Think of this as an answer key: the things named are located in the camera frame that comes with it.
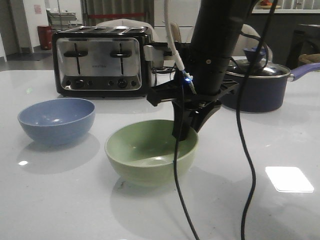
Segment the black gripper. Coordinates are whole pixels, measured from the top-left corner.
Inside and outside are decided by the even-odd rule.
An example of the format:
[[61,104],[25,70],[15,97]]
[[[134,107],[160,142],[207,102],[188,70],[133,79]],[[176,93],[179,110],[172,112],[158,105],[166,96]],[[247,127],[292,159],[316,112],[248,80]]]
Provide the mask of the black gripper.
[[[173,106],[173,129],[172,135],[178,141],[184,141],[189,134],[190,126],[197,133],[201,130],[207,120],[221,108],[221,102],[217,101],[226,94],[234,94],[239,87],[239,83],[232,79],[224,79],[220,89],[215,94],[193,93],[188,83],[178,83],[170,80],[147,90],[146,100],[154,107],[162,102],[172,102]],[[185,108],[185,104],[177,101],[181,97],[183,88],[183,98],[185,102],[210,102],[202,108],[194,110]]]

